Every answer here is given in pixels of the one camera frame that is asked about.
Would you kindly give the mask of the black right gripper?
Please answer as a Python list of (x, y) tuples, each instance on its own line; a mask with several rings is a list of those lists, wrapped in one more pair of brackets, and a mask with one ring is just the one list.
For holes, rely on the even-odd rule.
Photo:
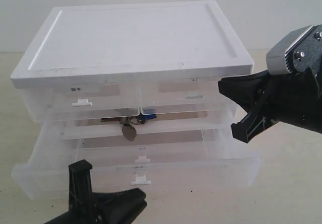
[(314, 25), (294, 46), (288, 60), (289, 74), (265, 70), (218, 82), (222, 95), (249, 111), (231, 124), (233, 138), (249, 143), (278, 122), (321, 132), (321, 25)]

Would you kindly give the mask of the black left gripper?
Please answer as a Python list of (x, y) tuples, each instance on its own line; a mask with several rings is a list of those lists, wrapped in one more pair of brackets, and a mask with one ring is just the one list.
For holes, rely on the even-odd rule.
[(46, 224), (133, 223), (147, 207), (146, 193), (139, 188), (114, 193), (93, 193), (92, 168), (92, 164), (86, 160), (68, 166), (68, 208), (71, 210), (47, 221)]

